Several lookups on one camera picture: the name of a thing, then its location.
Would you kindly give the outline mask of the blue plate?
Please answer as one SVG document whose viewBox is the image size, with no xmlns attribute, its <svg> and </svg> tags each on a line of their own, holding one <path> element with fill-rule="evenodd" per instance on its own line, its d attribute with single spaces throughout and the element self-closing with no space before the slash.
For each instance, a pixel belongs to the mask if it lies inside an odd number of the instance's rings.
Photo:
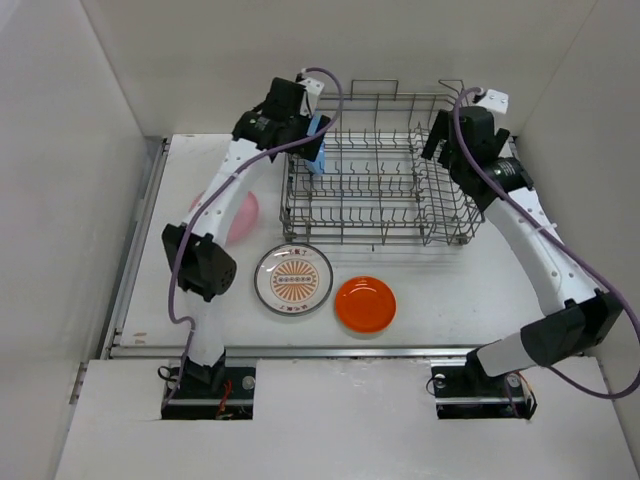
<svg viewBox="0 0 640 480">
<path fill-rule="evenodd" d="M 322 115 L 315 113 L 309 124 L 307 135 L 314 135 L 321 128 L 321 123 Z M 312 146 L 311 143 L 308 143 L 308 146 L 312 148 L 312 152 L 310 156 L 304 160 L 305 166 L 311 174 L 322 175 L 325 171 L 326 162 L 324 140 L 317 140 L 314 146 Z"/>
</svg>

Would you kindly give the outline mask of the pink plate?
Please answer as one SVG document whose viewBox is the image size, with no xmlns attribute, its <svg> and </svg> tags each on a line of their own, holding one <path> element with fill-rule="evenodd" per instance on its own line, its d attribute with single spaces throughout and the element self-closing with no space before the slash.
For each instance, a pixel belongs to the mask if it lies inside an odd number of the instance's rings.
<svg viewBox="0 0 640 480">
<path fill-rule="evenodd" d="M 204 200 L 204 193 L 204 191 L 200 192 L 199 195 L 193 199 L 187 215 L 189 218 L 186 218 L 184 223 L 189 223 L 192 214 L 201 206 L 203 203 L 201 200 Z M 238 243 L 252 232 L 258 222 L 259 210 L 257 197 L 252 191 L 249 191 L 231 223 L 225 245 Z M 206 216 L 207 215 L 203 214 L 194 228 L 194 232 L 198 236 L 204 236 L 206 234 L 204 228 L 208 226 L 208 221 L 205 219 Z"/>
</svg>

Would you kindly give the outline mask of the white plate orange sunburst pattern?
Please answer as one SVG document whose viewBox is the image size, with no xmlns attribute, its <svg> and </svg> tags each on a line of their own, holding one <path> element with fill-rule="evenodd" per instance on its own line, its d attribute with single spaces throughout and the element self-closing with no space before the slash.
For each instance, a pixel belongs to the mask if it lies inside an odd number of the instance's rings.
<svg viewBox="0 0 640 480">
<path fill-rule="evenodd" d="M 253 285 L 260 302 L 271 312 L 297 317 L 318 310 L 329 298 L 334 272 L 319 249 L 301 243 L 272 248 L 258 262 Z"/>
</svg>

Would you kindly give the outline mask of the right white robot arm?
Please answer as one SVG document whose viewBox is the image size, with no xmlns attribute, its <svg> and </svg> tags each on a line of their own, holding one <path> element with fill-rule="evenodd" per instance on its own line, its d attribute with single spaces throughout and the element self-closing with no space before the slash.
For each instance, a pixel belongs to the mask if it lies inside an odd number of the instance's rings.
<svg viewBox="0 0 640 480">
<path fill-rule="evenodd" d="M 532 366 L 549 367 L 600 344 L 622 312 L 613 294 L 553 245 L 558 234 L 543 211 L 534 183 L 502 148 L 509 133 L 494 126 L 483 107 L 436 116 L 422 156 L 436 159 L 509 244 L 536 293 L 542 319 L 502 340 L 474 350 L 463 369 L 465 386 L 477 394 L 500 376 Z"/>
</svg>

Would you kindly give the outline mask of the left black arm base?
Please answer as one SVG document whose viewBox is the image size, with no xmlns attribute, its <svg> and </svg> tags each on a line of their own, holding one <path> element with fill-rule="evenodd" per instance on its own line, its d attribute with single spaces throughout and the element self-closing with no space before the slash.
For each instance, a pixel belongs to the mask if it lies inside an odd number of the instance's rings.
<svg viewBox="0 0 640 480">
<path fill-rule="evenodd" d="M 184 374 L 177 392 L 168 400 L 179 367 L 161 366 L 158 376 L 165 381 L 160 415 L 162 420 L 252 420 L 256 389 L 256 367 L 227 366 L 224 363 L 213 367 L 212 382 L 202 383 L 193 376 Z"/>
</svg>

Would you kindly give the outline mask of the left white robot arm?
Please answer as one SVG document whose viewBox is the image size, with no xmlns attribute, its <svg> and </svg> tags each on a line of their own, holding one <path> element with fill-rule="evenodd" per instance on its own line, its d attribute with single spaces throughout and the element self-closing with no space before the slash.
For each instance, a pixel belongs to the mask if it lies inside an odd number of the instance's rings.
<svg viewBox="0 0 640 480">
<path fill-rule="evenodd" d="M 161 240 L 171 271 L 168 315 L 189 333 L 178 370 L 201 396 L 217 394 L 224 373 L 217 367 L 225 348 L 220 341 L 201 342 L 199 320 L 176 314 L 178 291 L 209 302 L 232 285 L 236 261 L 225 245 L 232 223 L 249 191 L 281 153 L 316 162 L 325 133 L 336 122 L 317 111 L 325 85 L 302 72 L 293 80 L 276 77 L 265 99 L 241 115 L 231 132 L 222 164 L 208 188 L 179 225 L 164 227 Z"/>
</svg>

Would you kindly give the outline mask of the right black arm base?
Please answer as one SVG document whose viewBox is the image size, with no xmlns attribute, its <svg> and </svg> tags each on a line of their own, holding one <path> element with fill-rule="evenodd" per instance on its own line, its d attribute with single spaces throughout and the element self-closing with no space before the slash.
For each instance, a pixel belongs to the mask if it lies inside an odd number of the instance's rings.
<svg viewBox="0 0 640 480">
<path fill-rule="evenodd" d="M 531 420 L 538 401 L 519 373 L 474 380 L 459 365 L 436 365 L 425 385 L 439 420 Z"/>
</svg>

